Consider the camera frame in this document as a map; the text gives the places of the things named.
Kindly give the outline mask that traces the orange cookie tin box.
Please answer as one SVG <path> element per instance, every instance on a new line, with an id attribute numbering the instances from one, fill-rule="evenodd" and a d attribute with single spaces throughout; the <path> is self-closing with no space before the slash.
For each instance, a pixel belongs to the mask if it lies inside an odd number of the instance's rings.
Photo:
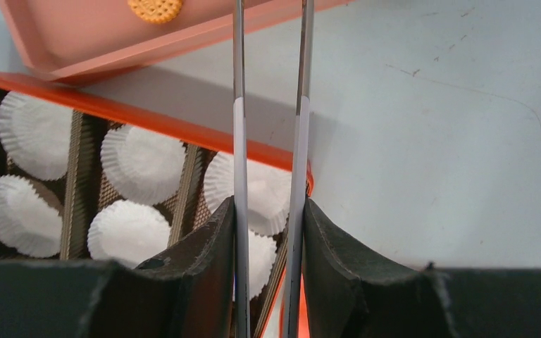
<path id="1" fill-rule="evenodd" d="M 172 232 L 182 237 L 204 225 L 211 216 L 213 209 L 205 203 L 208 201 L 204 189 L 205 171 L 219 151 L 232 151 L 232 135 L 24 74 L 0 72 L 0 95 L 3 96 L 5 92 L 17 92 L 74 109 L 70 141 L 72 150 L 69 151 L 72 157 L 68 162 L 72 169 L 68 169 L 63 178 L 40 180 L 16 165 L 10 156 L 6 160 L 7 169 L 0 165 L 0 172 L 5 170 L 26 176 L 62 196 L 64 223 L 70 223 L 74 229 L 69 257 L 87 258 L 89 222 L 97 211 L 114 201 L 127 199 L 102 171 L 101 143 L 111 130 L 136 125 L 182 141 L 185 163 L 181 169 L 180 188 L 163 202 L 154 204 L 154 207 L 170 223 Z M 247 157 L 250 161 L 270 167 L 291 170 L 292 153 L 274 146 L 248 140 Z M 252 337 L 262 337 L 265 333 L 285 274 L 286 249 L 282 242 L 287 240 L 286 232 L 271 237 L 277 253 L 269 281 L 261 295 L 250 301 Z"/>

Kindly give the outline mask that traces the white paper cup back-left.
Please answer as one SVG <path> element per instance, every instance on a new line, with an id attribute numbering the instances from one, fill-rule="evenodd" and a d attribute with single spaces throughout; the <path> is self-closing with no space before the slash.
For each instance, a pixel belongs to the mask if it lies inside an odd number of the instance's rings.
<path id="1" fill-rule="evenodd" d="M 12 161 L 40 180 L 67 173 L 73 109 L 19 92 L 0 103 L 0 141 Z"/>

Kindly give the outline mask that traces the round orange cookie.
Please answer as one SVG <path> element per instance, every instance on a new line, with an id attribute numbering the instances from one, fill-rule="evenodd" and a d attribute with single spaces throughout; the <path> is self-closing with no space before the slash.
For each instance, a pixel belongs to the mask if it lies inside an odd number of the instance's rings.
<path id="1" fill-rule="evenodd" d="M 176 18 L 183 3 L 183 0 L 128 0 L 132 12 L 152 24 L 163 24 Z"/>

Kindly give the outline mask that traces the white paper cup front-right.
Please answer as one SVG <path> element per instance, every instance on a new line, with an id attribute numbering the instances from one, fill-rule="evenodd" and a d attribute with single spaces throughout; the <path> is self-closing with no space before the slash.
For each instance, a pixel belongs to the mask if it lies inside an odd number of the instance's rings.
<path id="1" fill-rule="evenodd" d="M 259 296 L 268 284 L 276 260 L 276 243 L 272 237 L 249 230 L 249 300 Z"/>

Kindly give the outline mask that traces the white paper cup back-middle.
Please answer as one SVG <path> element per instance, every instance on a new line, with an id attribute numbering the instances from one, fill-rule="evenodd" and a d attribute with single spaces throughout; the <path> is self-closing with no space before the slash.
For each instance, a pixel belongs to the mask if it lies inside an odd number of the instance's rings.
<path id="1" fill-rule="evenodd" d="M 176 138 L 124 125 L 106 133 L 100 159 L 106 178 L 123 198 L 153 206 L 178 190 L 185 148 Z"/>

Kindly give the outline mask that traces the white paper cup front-left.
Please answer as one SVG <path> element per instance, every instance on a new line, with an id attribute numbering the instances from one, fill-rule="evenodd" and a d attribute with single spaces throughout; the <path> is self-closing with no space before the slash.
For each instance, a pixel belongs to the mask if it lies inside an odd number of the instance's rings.
<path id="1" fill-rule="evenodd" d="M 17 252 L 48 258 L 60 253 L 63 205 L 44 184 L 0 176 L 0 242 Z"/>

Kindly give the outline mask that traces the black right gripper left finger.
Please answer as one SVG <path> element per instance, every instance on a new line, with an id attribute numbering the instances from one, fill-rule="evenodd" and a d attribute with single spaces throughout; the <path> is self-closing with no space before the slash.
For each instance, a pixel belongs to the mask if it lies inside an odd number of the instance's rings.
<path id="1" fill-rule="evenodd" d="M 164 284 L 163 337 L 227 337 L 234 285 L 235 200 L 207 222 L 138 266 Z"/>

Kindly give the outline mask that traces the white paper cup front-middle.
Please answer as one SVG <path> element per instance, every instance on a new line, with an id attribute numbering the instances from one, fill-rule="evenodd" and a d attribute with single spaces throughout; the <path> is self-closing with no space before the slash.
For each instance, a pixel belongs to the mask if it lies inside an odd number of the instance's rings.
<path id="1" fill-rule="evenodd" d="M 87 235 L 94 260 L 115 260 L 127 268 L 168 248 L 170 225 L 154 207 L 118 200 L 98 212 Z"/>

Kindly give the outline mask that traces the white paper cup back-right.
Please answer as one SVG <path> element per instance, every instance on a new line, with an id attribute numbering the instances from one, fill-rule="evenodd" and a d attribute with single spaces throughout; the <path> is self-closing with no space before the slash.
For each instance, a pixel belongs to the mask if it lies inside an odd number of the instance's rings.
<path id="1" fill-rule="evenodd" d="M 214 212 L 234 194 L 234 156 L 218 152 L 206 169 L 204 200 Z M 249 229 L 262 236 L 281 233 L 290 208 L 291 172 L 253 160 L 247 161 Z"/>

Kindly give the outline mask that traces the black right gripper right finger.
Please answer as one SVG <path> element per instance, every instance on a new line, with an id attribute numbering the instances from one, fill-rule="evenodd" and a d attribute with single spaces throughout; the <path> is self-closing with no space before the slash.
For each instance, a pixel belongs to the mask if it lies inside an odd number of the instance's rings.
<path id="1" fill-rule="evenodd" d="M 307 199 L 304 291 L 311 337 L 438 337 L 422 275 L 370 249 Z"/>

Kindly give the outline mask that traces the metal serving tongs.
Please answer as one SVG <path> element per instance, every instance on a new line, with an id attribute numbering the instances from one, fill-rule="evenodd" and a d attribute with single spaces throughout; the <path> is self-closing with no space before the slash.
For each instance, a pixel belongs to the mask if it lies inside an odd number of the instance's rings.
<path id="1" fill-rule="evenodd" d="M 284 310 L 282 336 L 297 337 L 299 334 L 299 301 L 301 291 L 301 265 L 304 228 L 304 204 L 306 201 L 311 54 L 313 46 L 314 1 L 303 1 L 301 17 L 301 41 L 297 107 L 295 112 L 295 138 L 292 159 L 292 177 L 272 175 L 266 186 L 257 184 L 261 193 L 255 205 L 267 211 L 270 197 L 289 196 L 287 221 L 287 261 L 285 266 Z M 248 179 L 247 138 L 244 82 L 244 3 L 236 1 L 232 16 L 233 43 L 233 154 L 234 154 L 234 205 L 235 205 L 235 301 L 237 311 L 236 337 L 250 337 L 249 306 L 249 238 L 248 238 Z"/>

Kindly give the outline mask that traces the pink cookie tray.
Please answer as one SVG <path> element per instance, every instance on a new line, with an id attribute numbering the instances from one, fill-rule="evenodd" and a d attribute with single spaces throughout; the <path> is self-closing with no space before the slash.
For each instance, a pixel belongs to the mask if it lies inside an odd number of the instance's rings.
<path id="1" fill-rule="evenodd" d="M 126 1 L 0 1 L 23 64 L 43 80 L 85 85 L 232 36 L 234 1 L 185 1 L 167 23 Z"/>

